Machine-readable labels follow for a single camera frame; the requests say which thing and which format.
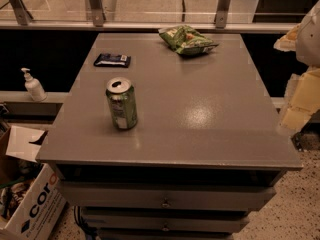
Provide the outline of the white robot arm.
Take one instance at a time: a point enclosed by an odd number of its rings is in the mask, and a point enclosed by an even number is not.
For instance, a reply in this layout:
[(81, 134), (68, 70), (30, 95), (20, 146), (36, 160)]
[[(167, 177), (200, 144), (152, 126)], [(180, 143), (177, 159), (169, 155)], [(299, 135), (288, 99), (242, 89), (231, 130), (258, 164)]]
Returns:
[(301, 76), (291, 75), (280, 110), (279, 127), (283, 132), (297, 133), (320, 110), (320, 1), (301, 23), (275, 42), (274, 48), (294, 51), (296, 59), (308, 66)]

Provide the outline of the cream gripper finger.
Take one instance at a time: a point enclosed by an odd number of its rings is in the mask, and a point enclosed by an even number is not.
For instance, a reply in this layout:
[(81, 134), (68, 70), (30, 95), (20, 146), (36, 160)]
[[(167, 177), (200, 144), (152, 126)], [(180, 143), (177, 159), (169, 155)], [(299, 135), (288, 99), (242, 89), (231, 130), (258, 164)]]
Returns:
[(296, 40), (300, 25), (297, 24), (290, 31), (288, 31), (284, 36), (279, 38), (275, 43), (273, 48), (283, 52), (295, 51), (296, 50)]
[(284, 101), (279, 125), (299, 132), (320, 109), (320, 68), (309, 67), (301, 76), (292, 74), (286, 86)]

